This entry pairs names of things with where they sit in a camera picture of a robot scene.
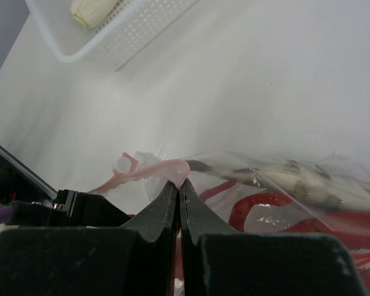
perforated basket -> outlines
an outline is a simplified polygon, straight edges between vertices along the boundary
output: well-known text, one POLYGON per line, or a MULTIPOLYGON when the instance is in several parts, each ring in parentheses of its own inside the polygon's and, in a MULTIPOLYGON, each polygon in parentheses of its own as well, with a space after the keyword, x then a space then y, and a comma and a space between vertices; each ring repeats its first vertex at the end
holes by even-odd
POLYGON ((116 70, 198 0, 119 0, 94 30, 73 19, 73 0, 26 0, 44 39, 62 62, 87 58, 116 70))

